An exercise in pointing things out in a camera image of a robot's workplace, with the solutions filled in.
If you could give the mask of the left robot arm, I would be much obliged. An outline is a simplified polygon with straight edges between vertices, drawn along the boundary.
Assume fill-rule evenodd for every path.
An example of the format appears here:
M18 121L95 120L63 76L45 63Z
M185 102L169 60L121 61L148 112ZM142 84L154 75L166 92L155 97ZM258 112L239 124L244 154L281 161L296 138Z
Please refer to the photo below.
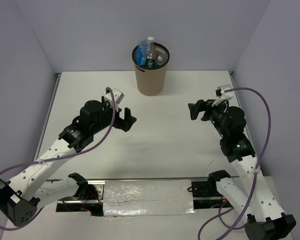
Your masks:
M128 132L137 118L131 110L111 100L89 100L53 145L37 160L7 167L0 172L0 211L14 225L12 231L31 223L43 208L64 197L83 199L92 187L77 172L46 181L66 162L97 148L112 129Z

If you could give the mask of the green label bottle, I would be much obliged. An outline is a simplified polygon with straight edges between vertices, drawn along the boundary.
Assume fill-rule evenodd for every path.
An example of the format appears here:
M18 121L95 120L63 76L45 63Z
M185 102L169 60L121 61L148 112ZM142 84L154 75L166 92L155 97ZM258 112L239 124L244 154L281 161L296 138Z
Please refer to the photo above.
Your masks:
M145 66L149 69L156 66L156 48L155 48L155 39L154 37L149 36L148 41L148 50L146 54Z

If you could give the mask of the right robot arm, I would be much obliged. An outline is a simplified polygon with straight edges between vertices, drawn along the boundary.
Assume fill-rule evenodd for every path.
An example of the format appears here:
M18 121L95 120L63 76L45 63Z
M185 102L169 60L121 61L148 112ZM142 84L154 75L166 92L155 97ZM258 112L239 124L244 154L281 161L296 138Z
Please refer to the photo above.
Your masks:
M255 150L244 134L244 111L229 106L227 100L219 105L213 100L198 100L188 104L190 118L211 122L220 135L220 148L241 180L240 190L225 170L209 174L207 190L211 195L223 195L240 216L245 233L250 240L280 240L296 226L293 215L285 213L258 166Z

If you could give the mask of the small bottle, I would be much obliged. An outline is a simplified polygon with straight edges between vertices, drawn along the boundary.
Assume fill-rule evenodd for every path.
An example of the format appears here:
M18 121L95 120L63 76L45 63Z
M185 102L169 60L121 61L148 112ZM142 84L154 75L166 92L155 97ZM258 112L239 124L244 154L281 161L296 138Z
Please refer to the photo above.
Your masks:
M165 57L163 55L159 55L156 59L156 65L161 66L165 63Z

